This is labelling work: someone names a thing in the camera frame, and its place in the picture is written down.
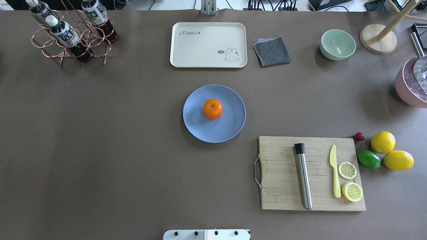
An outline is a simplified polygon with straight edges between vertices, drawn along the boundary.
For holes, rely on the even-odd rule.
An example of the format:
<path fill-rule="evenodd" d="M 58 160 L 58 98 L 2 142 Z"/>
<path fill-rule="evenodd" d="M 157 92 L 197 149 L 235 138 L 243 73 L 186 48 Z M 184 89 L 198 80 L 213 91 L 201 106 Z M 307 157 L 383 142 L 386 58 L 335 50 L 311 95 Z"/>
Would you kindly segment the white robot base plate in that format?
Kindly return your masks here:
<path fill-rule="evenodd" d="M 247 229 L 188 229 L 167 230 L 163 240 L 250 240 Z"/>

